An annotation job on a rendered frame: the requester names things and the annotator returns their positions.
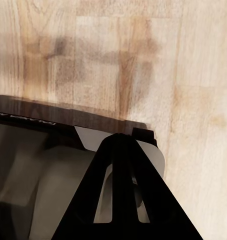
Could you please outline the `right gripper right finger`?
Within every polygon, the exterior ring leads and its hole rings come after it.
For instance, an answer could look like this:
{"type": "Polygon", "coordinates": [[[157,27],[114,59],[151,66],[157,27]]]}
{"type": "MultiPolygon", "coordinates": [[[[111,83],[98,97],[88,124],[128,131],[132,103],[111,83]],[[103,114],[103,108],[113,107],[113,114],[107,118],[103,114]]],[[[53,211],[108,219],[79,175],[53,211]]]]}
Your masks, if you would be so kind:
{"type": "Polygon", "coordinates": [[[137,140],[118,137],[126,240],[203,240],[137,140]],[[150,223],[138,219],[131,168],[150,223]]]}

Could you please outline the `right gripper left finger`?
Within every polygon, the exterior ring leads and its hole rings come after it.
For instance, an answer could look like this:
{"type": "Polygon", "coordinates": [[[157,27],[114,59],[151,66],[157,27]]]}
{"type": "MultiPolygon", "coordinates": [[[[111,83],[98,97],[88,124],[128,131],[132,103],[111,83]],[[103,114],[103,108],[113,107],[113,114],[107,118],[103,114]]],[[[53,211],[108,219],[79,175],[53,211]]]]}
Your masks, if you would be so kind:
{"type": "Polygon", "coordinates": [[[51,240],[127,240],[120,134],[111,134],[102,140],[51,240]],[[94,223],[110,164],[112,221],[94,223]]]}

